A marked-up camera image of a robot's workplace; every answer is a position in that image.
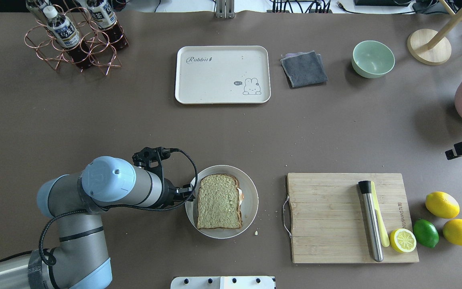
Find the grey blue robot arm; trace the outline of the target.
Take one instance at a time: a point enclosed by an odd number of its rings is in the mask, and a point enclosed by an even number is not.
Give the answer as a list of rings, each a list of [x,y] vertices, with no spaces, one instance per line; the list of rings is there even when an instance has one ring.
[[[94,159],[77,175],[40,187],[37,206],[49,218],[37,250],[0,260],[0,289],[104,289],[112,281],[101,214],[111,208],[151,212],[194,198],[194,185],[177,188],[157,166],[111,156]]]

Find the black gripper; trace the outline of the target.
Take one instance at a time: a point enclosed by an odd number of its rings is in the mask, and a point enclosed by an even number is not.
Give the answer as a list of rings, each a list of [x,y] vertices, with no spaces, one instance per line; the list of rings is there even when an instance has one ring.
[[[176,202],[193,202],[195,194],[192,193],[194,185],[188,183],[179,188],[172,184],[168,179],[163,182],[163,208],[174,206]]]

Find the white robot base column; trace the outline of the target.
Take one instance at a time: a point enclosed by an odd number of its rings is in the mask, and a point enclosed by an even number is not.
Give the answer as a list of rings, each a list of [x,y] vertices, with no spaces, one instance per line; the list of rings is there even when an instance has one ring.
[[[275,289],[276,279],[266,275],[175,277],[171,289]]]

